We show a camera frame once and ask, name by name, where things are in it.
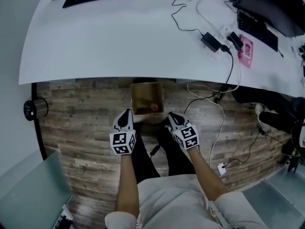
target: leg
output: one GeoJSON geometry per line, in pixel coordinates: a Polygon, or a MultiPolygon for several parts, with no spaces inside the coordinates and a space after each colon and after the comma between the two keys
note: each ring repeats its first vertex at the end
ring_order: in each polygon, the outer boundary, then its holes
{"type": "Polygon", "coordinates": [[[169,176],[195,174],[195,169],[191,161],[187,158],[179,145],[173,139],[167,128],[162,128],[158,134],[159,145],[166,152],[169,176]]]}
{"type": "Polygon", "coordinates": [[[132,165],[137,179],[137,184],[145,179],[160,177],[147,154],[140,135],[137,135],[137,141],[132,152],[132,165]]]}
{"type": "Polygon", "coordinates": [[[291,129],[295,126],[294,121],[280,114],[261,112],[258,118],[261,122],[264,122],[280,131],[285,131],[288,134],[291,134],[291,129]]]}

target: electrical outlet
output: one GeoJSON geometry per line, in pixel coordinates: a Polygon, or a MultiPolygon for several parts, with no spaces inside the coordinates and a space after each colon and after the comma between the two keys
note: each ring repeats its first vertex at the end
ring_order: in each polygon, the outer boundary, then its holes
{"type": "Polygon", "coordinates": [[[219,163],[217,165],[217,168],[218,168],[218,171],[219,171],[219,174],[220,176],[222,176],[224,173],[225,173],[225,168],[223,168],[224,164],[223,163],[219,163]]]}

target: pink object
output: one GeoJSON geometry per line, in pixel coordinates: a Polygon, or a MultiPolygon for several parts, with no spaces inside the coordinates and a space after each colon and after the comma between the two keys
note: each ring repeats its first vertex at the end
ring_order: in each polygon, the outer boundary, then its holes
{"type": "Polygon", "coordinates": [[[239,39],[243,42],[243,51],[238,52],[239,63],[243,64],[247,68],[251,67],[253,58],[253,42],[244,36],[240,36],[239,39]]]}

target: shoe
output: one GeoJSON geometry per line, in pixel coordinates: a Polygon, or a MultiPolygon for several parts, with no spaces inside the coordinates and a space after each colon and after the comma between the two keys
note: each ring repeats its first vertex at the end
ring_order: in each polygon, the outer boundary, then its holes
{"type": "Polygon", "coordinates": [[[264,112],[266,110],[265,106],[262,105],[262,104],[256,104],[255,105],[255,113],[257,115],[257,119],[258,119],[258,122],[261,122],[259,120],[259,115],[261,114],[261,112],[264,112]]]}

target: person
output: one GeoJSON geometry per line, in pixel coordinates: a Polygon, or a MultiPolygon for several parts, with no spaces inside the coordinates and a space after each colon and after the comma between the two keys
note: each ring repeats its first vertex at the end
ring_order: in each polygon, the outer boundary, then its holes
{"type": "Polygon", "coordinates": [[[105,217],[107,229],[243,228],[267,226],[241,192],[229,192],[196,147],[179,148],[168,128],[157,135],[169,166],[160,177],[136,130],[131,154],[121,155],[116,210],[105,217]]]}

